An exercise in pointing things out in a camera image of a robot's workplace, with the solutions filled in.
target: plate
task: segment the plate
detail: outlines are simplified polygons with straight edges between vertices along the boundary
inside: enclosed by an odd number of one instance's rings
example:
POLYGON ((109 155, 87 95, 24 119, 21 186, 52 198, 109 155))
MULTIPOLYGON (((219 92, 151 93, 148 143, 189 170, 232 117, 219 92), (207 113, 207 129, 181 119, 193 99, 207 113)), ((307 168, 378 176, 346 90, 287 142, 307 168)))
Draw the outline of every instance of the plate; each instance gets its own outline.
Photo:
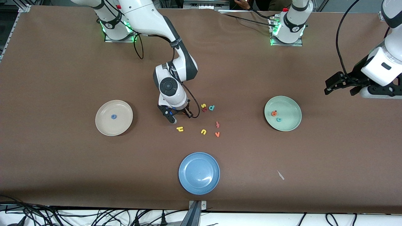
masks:
POLYGON ((265 105, 264 114, 267 122, 279 131, 294 130, 302 121, 302 111, 299 105, 285 96, 271 98, 265 105), (273 111, 276 111, 276 116, 272 116, 273 111))
POLYGON ((99 132, 106 136, 117 136, 126 131, 133 121, 133 110, 124 101, 109 101, 101 106, 95 116, 99 132))
POLYGON ((211 192, 218 184, 220 170, 218 162, 209 154, 195 152, 180 164, 178 178, 184 189, 194 195, 211 192))

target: blue plate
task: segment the blue plate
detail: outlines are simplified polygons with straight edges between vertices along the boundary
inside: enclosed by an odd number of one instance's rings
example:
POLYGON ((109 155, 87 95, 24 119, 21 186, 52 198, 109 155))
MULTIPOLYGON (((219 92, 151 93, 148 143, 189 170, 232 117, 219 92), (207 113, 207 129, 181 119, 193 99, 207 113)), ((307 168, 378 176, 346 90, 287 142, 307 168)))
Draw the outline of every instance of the blue plate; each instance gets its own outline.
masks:
POLYGON ((184 189, 194 195, 212 191, 219 182, 219 165, 207 153, 189 154, 180 164, 178 178, 184 189))

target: black cable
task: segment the black cable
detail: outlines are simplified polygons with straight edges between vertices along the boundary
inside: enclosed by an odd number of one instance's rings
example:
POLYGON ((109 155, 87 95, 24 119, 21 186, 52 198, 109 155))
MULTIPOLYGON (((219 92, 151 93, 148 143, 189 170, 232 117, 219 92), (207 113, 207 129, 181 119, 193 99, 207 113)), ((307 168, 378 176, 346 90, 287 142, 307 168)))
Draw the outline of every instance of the black cable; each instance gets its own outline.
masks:
POLYGON ((391 27, 388 27, 387 31, 385 32, 384 38, 386 38, 388 36, 388 32, 390 31, 391 27))
POLYGON ((0 212, 1 212, 1 211, 4 211, 4 212, 7 214, 7 211, 12 211, 12 210, 20 209, 20 208, 21 208, 21 207, 15 207, 15 208, 9 209, 9 208, 8 208, 8 205, 6 205, 6 208, 5 208, 4 210, 0 210, 0 212))
POLYGON ((41 225, 37 220, 35 220, 35 218, 33 217, 32 212, 30 213, 31 216, 29 216, 27 213, 24 213, 24 214, 25 214, 25 216, 26 216, 27 218, 29 218, 29 219, 31 219, 31 220, 33 221, 33 225, 34 225, 34 226, 36 226, 36 224, 41 225))
POLYGON ((59 217, 60 217, 60 219, 62 219, 64 222, 66 222, 68 225, 70 225, 70 226, 75 226, 75 225, 71 224, 70 222, 68 222, 67 220, 65 220, 62 216, 59 215, 59 217))
MULTIPOLYGON (((116 9, 112 4, 110 4, 110 2, 109 2, 108 0, 105 0, 105 1, 106 1, 107 3, 109 3, 109 5, 111 5, 116 11, 119 11, 119 10, 116 9)), ((115 18, 117 18, 117 16, 112 12, 112 10, 111 10, 106 4, 105 4, 105 6, 106 6, 106 8, 109 10, 109 12, 110 12, 115 18)), ((130 30, 132 30, 133 32, 135 32, 135 35, 134 35, 134 42, 133 42, 134 49, 135 49, 135 52, 137 53, 137 56, 138 56, 140 59, 144 59, 144 46, 142 45, 141 36, 139 36, 140 33, 137 32, 137 31, 135 31, 133 28, 127 26, 127 25, 126 25, 125 23, 123 23, 121 20, 120 20, 119 22, 122 23, 124 26, 128 27, 128 29, 130 29, 130 30), (140 42, 141 42, 142 57, 139 56, 139 53, 138 53, 138 51, 137 51, 137 47, 136 47, 136 45, 135 45, 135 39, 137 38, 137 36, 139 36, 139 40, 140 40, 140 42)))
MULTIPOLYGON (((170 73, 170 75, 174 78, 173 73, 171 72, 170 69, 169 69, 169 73, 170 73)), ((194 97, 194 95, 193 95, 192 92, 189 90, 189 88, 187 88, 187 86, 184 85, 183 82, 181 82, 181 81, 178 81, 178 82, 179 82, 182 86, 184 86, 184 88, 186 88, 187 92, 189 92, 189 94, 190 94, 191 97, 193 98, 195 104, 197 104, 197 107, 198 107, 198 114, 197 114, 197 116, 191 116, 191 117, 194 118, 194 119, 198 118, 198 116, 199 116, 200 113, 201 113, 201 109, 200 109, 200 105, 198 104, 197 99, 194 97)))
POLYGON ((99 213, 97 213, 97 214, 90 214, 90 215, 65 215, 65 214, 60 214, 58 211, 57 211, 57 214, 58 214, 59 216, 62 216, 62 217, 74 217, 74 218, 86 218, 86 217, 91 217, 91 216, 99 215, 99 213))
POLYGON ((131 222, 131 215, 130 215, 130 212, 128 210, 127 210, 127 215, 128 215, 128 224, 127 224, 127 226, 129 226, 130 222, 131 222))
POLYGON ((237 18, 237 19, 240 19, 240 20, 245 20, 245 21, 254 22, 254 23, 257 23, 257 24, 262 24, 262 25, 267 25, 267 26, 270 26, 270 27, 275 27, 275 25, 272 25, 272 24, 267 24, 267 23, 262 23, 262 22, 258 22, 258 21, 253 21, 253 20, 249 20, 249 19, 246 19, 246 18, 242 18, 242 17, 238 17, 238 16, 232 16, 232 15, 228 15, 228 14, 224 14, 224 15, 230 16, 230 17, 234 17, 234 18, 237 18))
POLYGON ((197 116, 191 116, 192 118, 196 119, 196 118, 198 118, 198 116, 200 116, 200 112, 201 112, 200 105, 198 104, 197 99, 196 99, 196 98, 194 97, 194 95, 191 93, 191 91, 189 90, 189 88, 187 88, 187 86, 184 85, 184 83, 181 83, 181 84, 184 86, 184 88, 187 89, 187 91, 189 92, 189 94, 191 95, 191 97, 194 99, 195 104, 197 104, 197 107, 198 107, 198 114, 197 114, 197 116))
POLYGON ((327 220, 327 222, 328 222, 329 225, 334 226, 333 224, 331 224, 331 223, 329 222, 328 216, 331 216, 332 219, 334 219, 334 222, 335 222, 336 226, 339 226, 339 225, 338 225, 338 222, 336 221, 336 219, 335 219, 335 217, 334 217, 334 215, 332 215, 332 214, 325 214, 325 219, 327 220))
POLYGON ((140 210, 137 210, 137 213, 135 214, 135 217, 136 218, 138 218, 138 212, 139 212, 140 210))
POLYGON ((162 219, 160 220, 160 226, 166 226, 168 225, 167 221, 166 221, 166 217, 165 217, 165 210, 162 210, 162 219))
POLYGON ((172 56, 172 62, 173 62, 173 60, 174 60, 174 55, 176 54, 176 50, 174 49, 174 48, 172 48, 173 49, 173 56, 172 56))
POLYGON ((300 219, 300 221, 299 221, 299 224, 298 224, 297 226, 302 225, 303 219, 304 219, 304 217, 305 217, 306 215, 307 215, 307 213, 305 212, 305 213, 303 214, 303 216, 301 217, 301 219, 300 219))
POLYGON ((103 212, 104 215, 103 215, 101 218, 97 217, 97 218, 92 222, 91 226, 95 226, 97 223, 100 222, 100 220, 101 220, 102 218, 106 217, 107 214, 110 214, 110 213, 113 212, 114 210, 110 210, 109 213, 108 213, 108 211, 109 211, 109 210, 103 212))
POLYGON ((17 226, 24 226, 24 223, 25 223, 25 219, 27 218, 27 216, 24 216, 21 220, 20 220, 20 222, 18 222, 18 224, 17 224, 17 226))
MULTIPOLYGON (((181 211, 188 211, 188 210, 176 210, 176 211, 173 211, 173 212, 170 212, 170 213, 165 214, 165 216, 167 216, 167 215, 169 215, 169 214, 174 214, 174 213, 177 213, 177 212, 181 212, 181 211)), ((154 220, 151 221, 150 223, 144 224, 144 225, 142 225, 142 226, 151 226, 152 223, 154 223, 155 221, 157 221, 157 220, 159 220, 159 219, 161 219, 161 218, 162 218, 162 217, 158 217, 157 219, 154 219, 154 220)))
POLYGON ((151 212, 151 210, 145 210, 144 212, 142 212, 139 216, 138 219, 140 219, 141 217, 143 217, 146 213, 151 212))
POLYGON ((117 219, 116 216, 118 216, 119 214, 122 214, 122 213, 124 213, 124 212, 127 212, 127 211, 128 211, 128 210, 123 210, 123 211, 121 211, 121 212, 119 212, 119 213, 117 213, 117 214, 115 214, 115 215, 113 215, 113 216, 112 216, 111 214, 109 214, 109 215, 111 216, 111 218, 110 218, 108 221, 106 221, 105 223, 103 223, 102 226, 105 226, 107 223, 109 223, 109 222, 111 222, 111 221, 115 221, 115 220, 116 220, 117 222, 119 222, 120 225, 123 225, 123 223, 121 222, 121 220, 117 219))
POLYGON ((233 10, 238 4, 236 3, 236 5, 234 5, 230 10, 233 10))
MULTIPOLYGON (((42 217, 44 219, 45 223, 47 222, 50 226, 53 226, 53 223, 49 219, 47 219, 38 209, 35 209, 33 206, 37 206, 37 207, 40 207, 40 208, 43 208, 43 209, 49 209, 51 212, 54 211, 53 209, 51 209, 49 207, 45 207, 43 205, 34 205, 34 204, 30 204, 30 203, 24 203, 24 202, 21 202, 21 201, 15 199, 13 197, 10 197, 10 196, 7 196, 7 195, 0 195, 0 197, 5 197, 5 198, 13 200, 13 201, 9 201, 9 202, 7 202, 7 201, 0 202, 0 204, 2 204, 2 205, 4 205, 4 204, 6 204, 6 205, 7 204, 8 205, 20 205, 24 209, 28 209, 28 210, 31 211, 30 214, 31 214, 32 218, 30 218, 27 214, 25 214, 28 218, 34 220, 33 219, 33 213, 35 213, 36 215, 39 215, 40 217, 42 217)), ((61 223, 61 221, 59 219, 58 219, 58 222, 59 222, 60 226, 63 226, 63 223, 61 223)))
POLYGON ((136 33, 136 34, 134 35, 134 42, 133 42, 133 45, 134 45, 135 52, 137 53, 137 56, 138 56, 140 59, 144 59, 144 46, 142 45, 141 36, 140 36, 138 33, 136 33), (136 45, 135 45, 137 37, 139 37, 139 41, 141 42, 142 57, 139 56, 139 53, 138 53, 138 51, 137 51, 137 47, 136 47, 136 45))
POLYGON ((56 221, 57 221, 61 226, 63 226, 62 221, 61 221, 60 218, 57 216, 56 211, 55 211, 54 209, 51 209, 51 208, 46 207, 46 206, 42 206, 42 207, 45 208, 45 209, 49 209, 49 211, 52 213, 52 216, 49 217, 49 215, 47 214, 47 211, 45 210, 45 213, 48 215, 50 222, 51 222, 51 218, 54 217, 54 218, 56 219, 56 221))
POLYGON ((340 51, 339 51, 339 45, 338 45, 338 38, 339 38, 339 31, 340 31, 340 27, 342 26, 343 20, 345 19, 346 15, 348 14, 348 12, 352 9, 352 7, 358 3, 360 0, 356 0, 354 3, 352 3, 352 5, 346 10, 345 14, 343 15, 342 19, 340 20, 339 26, 338 26, 338 30, 336 31, 336 39, 335 39, 335 45, 336 45, 336 51, 338 53, 338 57, 339 57, 339 61, 340 61, 340 65, 342 66, 342 70, 343 73, 345 75, 345 78, 349 79, 350 81, 352 81, 346 73, 346 68, 345 65, 343 64, 343 60, 342 60, 342 56, 340 55, 340 51))
POLYGON ((264 15, 262 15, 259 11, 255 10, 255 9, 253 9, 253 8, 250 8, 250 9, 248 9, 248 10, 251 11, 251 12, 255 12, 257 15, 259 15, 260 17, 265 18, 265 19, 269 19, 271 16, 275 16, 275 14, 274 14, 274 15, 270 15, 270 16, 264 16, 264 15))
POLYGON ((355 215, 355 218, 353 219, 352 226, 355 226, 355 223, 356 223, 356 220, 357 220, 357 214, 355 213, 354 215, 355 215))

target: person's hand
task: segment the person's hand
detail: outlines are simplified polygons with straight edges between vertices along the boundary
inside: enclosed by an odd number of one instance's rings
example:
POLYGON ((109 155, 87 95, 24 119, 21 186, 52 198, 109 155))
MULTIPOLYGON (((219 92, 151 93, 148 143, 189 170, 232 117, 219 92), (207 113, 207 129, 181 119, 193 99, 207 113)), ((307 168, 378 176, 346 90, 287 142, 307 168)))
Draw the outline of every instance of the person's hand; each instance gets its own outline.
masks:
POLYGON ((251 7, 246 0, 234 0, 242 9, 249 10, 251 7))

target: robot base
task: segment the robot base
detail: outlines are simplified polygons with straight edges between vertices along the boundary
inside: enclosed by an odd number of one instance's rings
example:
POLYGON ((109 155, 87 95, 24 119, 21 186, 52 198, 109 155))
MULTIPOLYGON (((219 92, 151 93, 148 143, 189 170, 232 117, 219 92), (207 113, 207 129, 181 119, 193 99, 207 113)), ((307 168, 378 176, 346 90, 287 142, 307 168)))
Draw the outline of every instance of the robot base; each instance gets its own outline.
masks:
POLYGON ((105 34, 105 42, 120 42, 120 43, 133 43, 135 34, 130 34, 122 40, 114 40, 105 34))
POLYGON ((277 29, 278 22, 280 21, 279 14, 276 14, 275 16, 272 16, 270 19, 268 19, 268 24, 275 25, 275 27, 269 27, 269 36, 271 38, 271 45, 280 45, 280 46, 303 46, 302 42, 302 37, 299 37, 299 39, 294 42, 294 43, 283 43, 279 41, 279 39, 273 35, 273 32, 275 29, 277 29))

